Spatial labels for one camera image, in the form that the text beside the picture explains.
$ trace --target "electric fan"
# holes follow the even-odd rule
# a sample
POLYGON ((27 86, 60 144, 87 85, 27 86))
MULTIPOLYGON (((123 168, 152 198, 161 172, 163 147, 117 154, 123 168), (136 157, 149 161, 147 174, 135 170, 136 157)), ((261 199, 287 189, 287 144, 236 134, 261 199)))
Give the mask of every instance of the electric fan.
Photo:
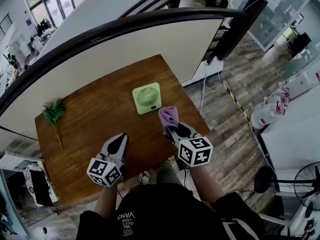
POLYGON ((161 108, 160 86, 157 82, 135 88, 132 95, 139 115, 161 108))
POLYGON ((273 179, 273 171, 268 166, 261 167, 254 177, 254 190, 264 193, 271 183, 291 183, 298 200, 306 207, 314 211, 320 211, 320 162, 311 163, 303 167, 295 176, 294 180, 273 179))

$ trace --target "fan blade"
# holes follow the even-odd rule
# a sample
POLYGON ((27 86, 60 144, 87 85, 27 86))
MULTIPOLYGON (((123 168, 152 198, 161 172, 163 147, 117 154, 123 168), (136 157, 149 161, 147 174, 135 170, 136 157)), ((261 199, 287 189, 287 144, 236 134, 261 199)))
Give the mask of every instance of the fan blade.
POLYGON ((315 179, 320 181, 320 173, 317 166, 315 167, 315 179))
POLYGON ((314 190, 306 193, 302 198, 310 197, 310 196, 312 196, 314 193, 316 193, 316 192, 318 192, 318 191, 320 191, 320 188, 315 188, 314 190))

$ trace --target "wooden tabletop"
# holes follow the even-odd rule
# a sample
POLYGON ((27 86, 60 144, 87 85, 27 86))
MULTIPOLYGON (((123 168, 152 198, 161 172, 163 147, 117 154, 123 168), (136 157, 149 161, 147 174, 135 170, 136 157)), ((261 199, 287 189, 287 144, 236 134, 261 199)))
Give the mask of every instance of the wooden tabletop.
POLYGON ((134 103, 132 90, 154 82, 160 85, 162 107, 176 106, 181 122, 191 125, 203 136, 209 132, 161 55, 121 68, 65 97, 62 102, 66 113, 57 122, 64 151, 43 114, 35 118, 44 164, 63 205, 101 191, 102 187, 95 184, 86 171, 91 158, 115 135, 127 133, 129 136, 126 179, 173 156, 175 147, 163 135, 158 110, 139 115, 134 103))

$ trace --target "fan grille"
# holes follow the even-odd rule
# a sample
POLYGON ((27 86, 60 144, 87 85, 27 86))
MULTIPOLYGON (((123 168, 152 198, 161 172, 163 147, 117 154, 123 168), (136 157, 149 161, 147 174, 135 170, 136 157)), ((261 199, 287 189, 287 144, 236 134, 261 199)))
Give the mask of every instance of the fan grille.
MULTIPOLYGON (((308 181, 308 180, 318 180, 316 177, 316 170, 319 170, 320 162, 311 163, 303 167, 295 176, 295 181, 308 181)), ((319 183, 294 183, 294 192, 298 200, 307 207, 308 202, 313 203, 312 209, 314 211, 320 211, 320 191, 319 183), (305 194, 311 193, 308 197, 304 197, 305 194)))
POLYGON ((149 107, 156 103, 158 97, 158 90, 148 86, 138 92, 136 96, 136 102, 142 107, 149 107))

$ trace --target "green plant sprig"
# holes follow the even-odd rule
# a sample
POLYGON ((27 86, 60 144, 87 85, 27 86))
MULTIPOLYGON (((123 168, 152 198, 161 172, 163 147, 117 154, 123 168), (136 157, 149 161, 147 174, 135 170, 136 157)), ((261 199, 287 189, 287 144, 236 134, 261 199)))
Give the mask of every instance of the green plant sprig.
POLYGON ((57 120, 60 116, 62 116, 66 112, 66 108, 62 104, 61 99, 58 99, 53 105, 43 105, 44 110, 42 111, 44 115, 44 121, 48 125, 52 125, 55 133, 58 137, 60 146, 62 151, 64 150, 64 147, 62 145, 59 133, 58 133, 58 126, 57 126, 57 120))

